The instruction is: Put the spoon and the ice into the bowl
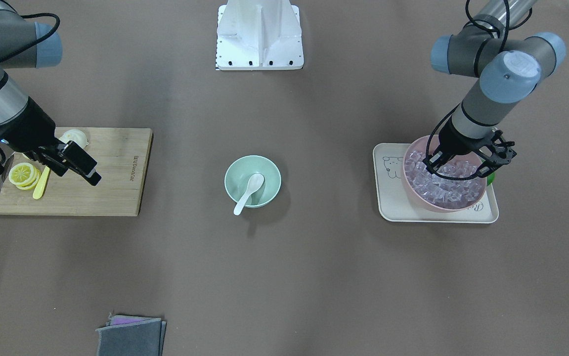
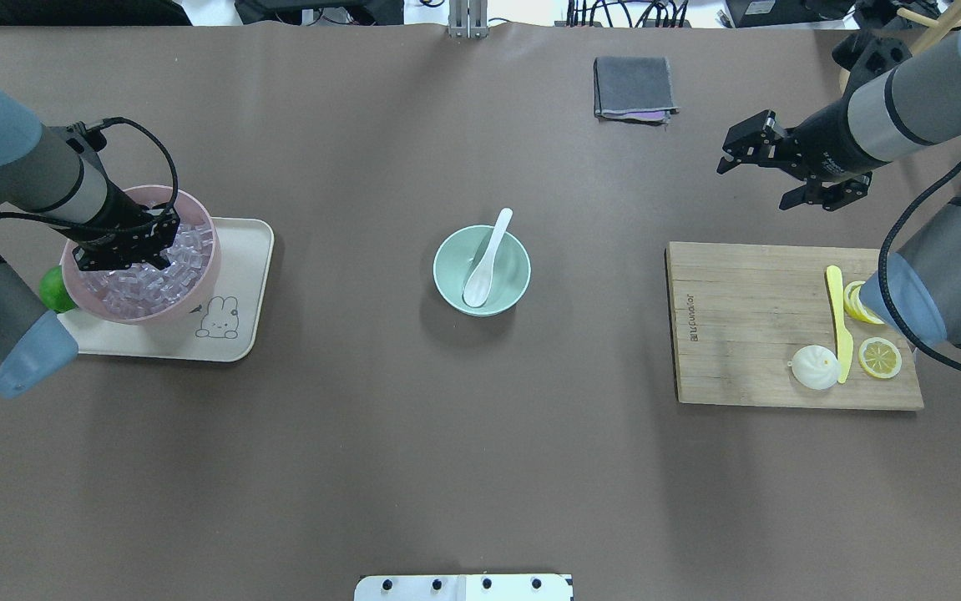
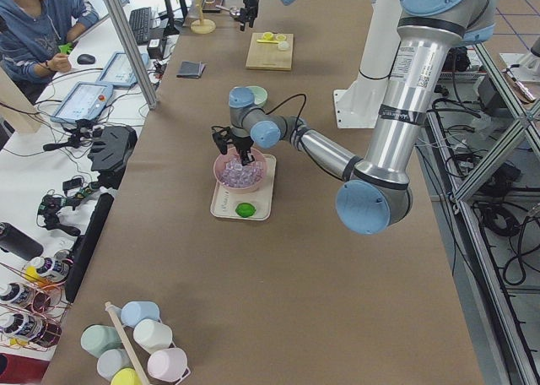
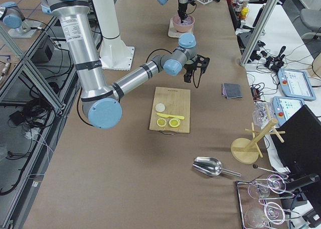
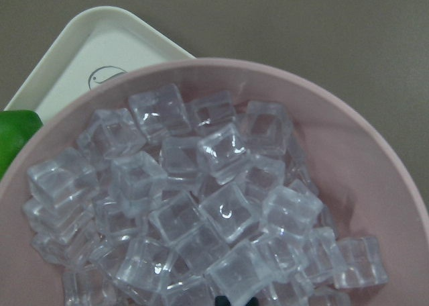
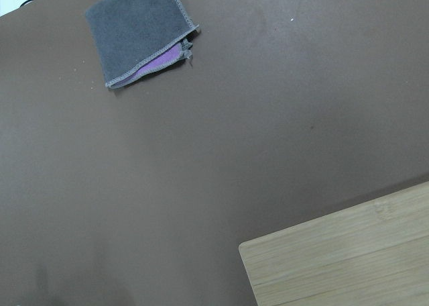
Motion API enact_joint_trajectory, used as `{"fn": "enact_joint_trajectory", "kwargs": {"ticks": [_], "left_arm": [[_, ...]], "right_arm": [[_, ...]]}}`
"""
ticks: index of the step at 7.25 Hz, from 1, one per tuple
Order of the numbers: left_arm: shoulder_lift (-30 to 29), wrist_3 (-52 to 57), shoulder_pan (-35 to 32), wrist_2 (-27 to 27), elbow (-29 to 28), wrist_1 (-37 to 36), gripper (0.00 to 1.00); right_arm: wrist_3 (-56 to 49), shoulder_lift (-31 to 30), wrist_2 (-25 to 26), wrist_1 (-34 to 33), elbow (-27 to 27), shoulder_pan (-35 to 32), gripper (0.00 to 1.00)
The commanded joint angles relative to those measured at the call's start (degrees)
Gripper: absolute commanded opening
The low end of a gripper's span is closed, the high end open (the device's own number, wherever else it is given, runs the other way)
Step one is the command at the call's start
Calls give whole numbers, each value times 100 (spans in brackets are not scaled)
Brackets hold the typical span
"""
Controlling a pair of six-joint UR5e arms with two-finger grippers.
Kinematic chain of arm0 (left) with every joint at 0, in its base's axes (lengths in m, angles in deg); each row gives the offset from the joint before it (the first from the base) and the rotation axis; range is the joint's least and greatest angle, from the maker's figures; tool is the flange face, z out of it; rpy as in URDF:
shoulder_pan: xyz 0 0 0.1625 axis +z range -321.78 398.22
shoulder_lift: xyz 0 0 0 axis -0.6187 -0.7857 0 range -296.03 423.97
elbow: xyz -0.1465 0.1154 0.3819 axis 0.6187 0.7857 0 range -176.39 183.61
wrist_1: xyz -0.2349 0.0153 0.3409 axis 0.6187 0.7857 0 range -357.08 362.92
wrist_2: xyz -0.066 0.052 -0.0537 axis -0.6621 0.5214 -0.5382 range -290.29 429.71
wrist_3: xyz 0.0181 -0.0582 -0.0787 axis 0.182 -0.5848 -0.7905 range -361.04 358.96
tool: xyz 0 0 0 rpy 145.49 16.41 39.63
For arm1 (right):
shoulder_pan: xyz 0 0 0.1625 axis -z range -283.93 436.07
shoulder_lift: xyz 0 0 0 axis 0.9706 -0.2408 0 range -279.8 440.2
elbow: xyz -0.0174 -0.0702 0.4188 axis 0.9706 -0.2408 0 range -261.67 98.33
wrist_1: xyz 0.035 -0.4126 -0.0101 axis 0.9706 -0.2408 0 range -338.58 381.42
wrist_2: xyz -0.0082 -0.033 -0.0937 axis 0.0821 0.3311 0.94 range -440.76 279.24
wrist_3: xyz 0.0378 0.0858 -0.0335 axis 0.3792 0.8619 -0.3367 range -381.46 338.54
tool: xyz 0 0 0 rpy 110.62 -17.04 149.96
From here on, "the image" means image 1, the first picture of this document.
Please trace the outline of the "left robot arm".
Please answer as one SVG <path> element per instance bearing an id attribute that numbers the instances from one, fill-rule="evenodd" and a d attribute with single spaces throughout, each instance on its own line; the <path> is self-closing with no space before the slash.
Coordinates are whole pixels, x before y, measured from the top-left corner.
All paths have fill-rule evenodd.
<path id="1" fill-rule="evenodd" d="M 431 65 L 445 74 L 477 78 L 457 108 L 442 122 L 439 145 L 425 165 L 436 172 L 456 156 L 476 153 L 485 177 L 515 157 L 514 142 L 496 126 L 564 61 L 558 35 L 540 32 L 522 41 L 509 38 L 531 15 L 532 0 L 491 0 L 456 35 L 442 36 L 431 50 Z"/>

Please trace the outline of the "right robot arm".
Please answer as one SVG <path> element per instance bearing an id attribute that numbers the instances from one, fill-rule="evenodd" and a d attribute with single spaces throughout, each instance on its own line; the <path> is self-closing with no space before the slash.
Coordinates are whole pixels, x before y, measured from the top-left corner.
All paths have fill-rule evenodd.
<path id="1" fill-rule="evenodd" d="M 90 185 L 101 176 L 97 161 L 80 144 L 62 141 L 56 124 L 9 76 L 9 68 L 54 67 L 61 62 L 63 47 L 54 13 L 19 14 L 0 0 L 0 143 L 30 160 L 50 168 L 58 176 L 73 171 Z M 0 148 L 0 176 L 6 155 Z"/>

